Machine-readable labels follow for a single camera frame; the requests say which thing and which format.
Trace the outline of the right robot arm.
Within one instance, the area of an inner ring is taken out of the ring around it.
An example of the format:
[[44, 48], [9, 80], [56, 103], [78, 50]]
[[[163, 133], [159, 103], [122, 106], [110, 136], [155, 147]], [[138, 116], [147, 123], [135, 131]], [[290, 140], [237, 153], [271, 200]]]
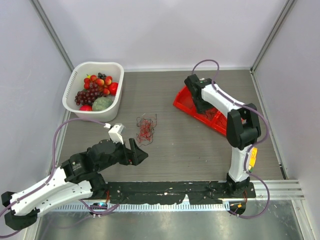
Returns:
[[254, 104], [244, 104], [231, 97], [210, 78], [199, 79], [196, 74], [192, 74], [184, 83], [191, 93], [197, 113], [204, 114], [216, 108], [227, 119], [226, 139], [232, 151], [225, 190], [230, 197], [236, 198], [249, 186], [249, 158], [254, 144], [261, 136], [257, 108]]

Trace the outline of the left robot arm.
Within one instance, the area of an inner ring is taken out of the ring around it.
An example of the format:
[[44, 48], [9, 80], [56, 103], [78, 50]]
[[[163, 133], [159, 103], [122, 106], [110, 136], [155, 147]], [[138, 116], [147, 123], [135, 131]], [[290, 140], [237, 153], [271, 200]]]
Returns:
[[1, 201], [8, 212], [5, 224], [20, 231], [33, 225], [51, 210], [69, 202], [84, 199], [102, 199], [107, 184], [101, 171], [115, 164], [137, 166], [149, 155], [140, 149], [133, 138], [130, 147], [104, 139], [87, 151], [73, 154], [60, 167], [35, 185], [21, 191], [7, 191]]

